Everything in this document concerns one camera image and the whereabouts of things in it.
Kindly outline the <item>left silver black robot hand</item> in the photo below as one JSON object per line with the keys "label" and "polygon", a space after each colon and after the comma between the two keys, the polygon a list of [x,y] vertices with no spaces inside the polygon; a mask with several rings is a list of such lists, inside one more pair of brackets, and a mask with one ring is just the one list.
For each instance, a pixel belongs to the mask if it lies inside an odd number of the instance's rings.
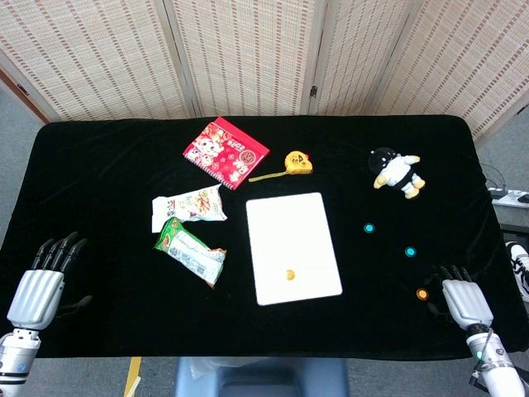
{"label": "left silver black robot hand", "polygon": [[45,241],[17,286],[7,319],[15,328],[41,331],[47,328],[60,306],[64,276],[87,245],[77,232],[59,240]]}

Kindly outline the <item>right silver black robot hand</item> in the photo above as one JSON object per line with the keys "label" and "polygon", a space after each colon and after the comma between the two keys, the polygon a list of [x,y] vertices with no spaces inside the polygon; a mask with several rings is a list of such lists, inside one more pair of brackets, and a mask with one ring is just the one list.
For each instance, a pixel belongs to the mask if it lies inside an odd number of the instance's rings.
{"label": "right silver black robot hand", "polygon": [[491,332],[491,308],[483,291],[464,267],[440,265],[432,279],[439,285],[447,307],[441,312],[434,304],[428,304],[434,316],[456,324],[468,335]]}

